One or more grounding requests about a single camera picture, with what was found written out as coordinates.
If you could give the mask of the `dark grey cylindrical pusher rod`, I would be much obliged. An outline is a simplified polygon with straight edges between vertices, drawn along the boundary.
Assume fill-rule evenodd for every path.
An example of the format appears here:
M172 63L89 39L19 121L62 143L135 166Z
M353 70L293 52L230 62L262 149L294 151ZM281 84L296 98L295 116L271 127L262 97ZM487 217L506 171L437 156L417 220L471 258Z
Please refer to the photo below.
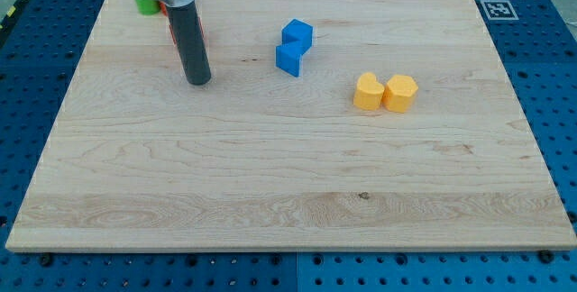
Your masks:
M191 85L202 86L211 79L211 70L196 4L192 1L168 6L167 10L186 79Z

